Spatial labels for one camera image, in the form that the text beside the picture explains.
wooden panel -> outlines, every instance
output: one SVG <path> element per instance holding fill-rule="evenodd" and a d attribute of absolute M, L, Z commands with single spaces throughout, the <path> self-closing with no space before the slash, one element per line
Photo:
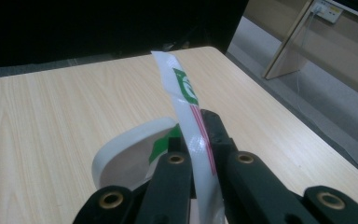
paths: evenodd
<path fill-rule="evenodd" d="M 310 0 L 249 0 L 244 16 L 283 41 Z"/>
<path fill-rule="evenodd" d="M 358 201 L 358 170 L 224 55 L 174 54 L 200 106 L 290 190 L 326 185 Z M 72 222 L 96 190 L 99 148 L 164 116 L 174 113 L 151 56 L 0 77 L 0 223 Z"/>
<path fill-rule="evenodd" d="M 295 62 L 289 52 L 298 52 L 343 83 L 358 91 L 358 17 L 343 12 L 336 24 L 315 17 L 307 33 L 306 42 L 301 43 L 308 26 L 300 24 L 286 45 L 280 47 L 271 62 L 266 78 L 278 77 L 293 72 L 301 66 L 288 66 Z"/>

dark background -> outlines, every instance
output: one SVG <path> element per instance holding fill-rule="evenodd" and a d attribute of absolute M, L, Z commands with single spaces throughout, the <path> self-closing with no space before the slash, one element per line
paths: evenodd
<path fill-rule="evenodd" d="M 226 52 L 247 0 L 0 1 L 0 66 L 214 46 Z"/>

screw hole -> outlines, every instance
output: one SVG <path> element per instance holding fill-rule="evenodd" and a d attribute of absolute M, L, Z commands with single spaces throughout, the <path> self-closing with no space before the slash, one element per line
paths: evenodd
<path fill-rule="evenodd" d="M 320 203 L 329 208 L 335 210 L 341 210 L 345 208 L 345 203 L 336 195 L 329 192 L 320 192 L 316 195 L 316 197 Z"/>
<path fill-rule="evenodd" d="M 182 163 L 184 160 L 185 159 L 183 157 L 177 156 L 177 155 L 170 156 L 170 158 L 169 158 L 169 162 L 174 163 L 174 164 Z"/>
<path fill-rule="evenodd" d="M 237 157 L 237 161 L 240 161 L 240 162 L 246 163 L 246 164 L 252 163 L 254 160 L 255 159 L 252 156 L 247 155 L 247 154 L 240 154 Z"/>
<path fill-rule="evenodd" d="M 100 206 L 103 209 L 116 208 L 123 203 L 124 197 L 118 191 L 107 192 L 100 198 Z"/>

wooden table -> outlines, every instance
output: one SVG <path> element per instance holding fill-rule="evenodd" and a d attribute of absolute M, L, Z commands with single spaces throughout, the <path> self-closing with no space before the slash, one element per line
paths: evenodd
<path fill-rule="evenodd" d="M 241 150 L 287 188 L 326 185 L 358 202 L 358 170 L 212 48 L 176 51 Z M 91 163 L 120 133 L 175 118 L 152 56 L 0 77 L 0 223 L 71 223 L 96 190 Z"/>

green printed label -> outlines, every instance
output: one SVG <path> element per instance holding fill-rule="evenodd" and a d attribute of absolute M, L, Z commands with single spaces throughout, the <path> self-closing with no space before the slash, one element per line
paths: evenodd
<path fill-rule="evenodd" d="M 180 90 L 185 96 L 185 99 L 193 105 L 198 105 L 199 100 L 197 99 L 196 94 L 193 91 L 193 88 L 190 85 L 190 81 L 188 80 L 188 77 L 186 76 L 186 73 L 184 71 L 178 70 L 173 68 L 173 71 L 176 74 L 176 78 L 178 79 Z"/>

